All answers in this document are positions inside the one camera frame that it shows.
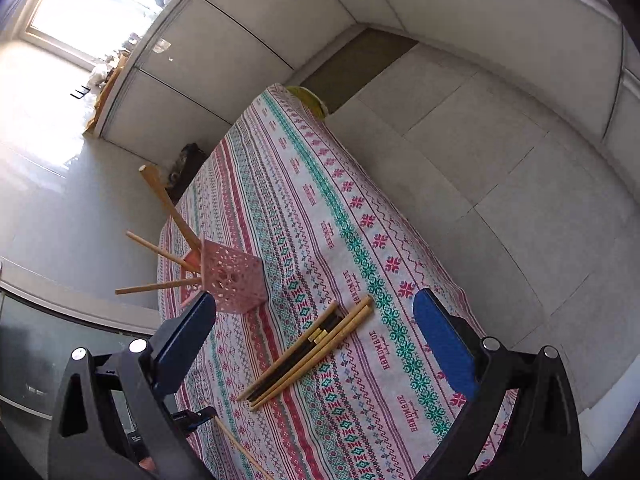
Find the person's left hand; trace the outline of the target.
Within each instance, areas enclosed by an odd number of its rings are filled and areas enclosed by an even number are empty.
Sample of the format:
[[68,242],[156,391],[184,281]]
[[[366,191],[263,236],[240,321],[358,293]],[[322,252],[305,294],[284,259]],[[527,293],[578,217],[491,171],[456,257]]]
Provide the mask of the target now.
[[156,466],[154,463],[154,460],[152,459],[151,456],[145,457],[140,463],[139,466],[144,469],[147,470],[149,472],[155,472],[156,471]]

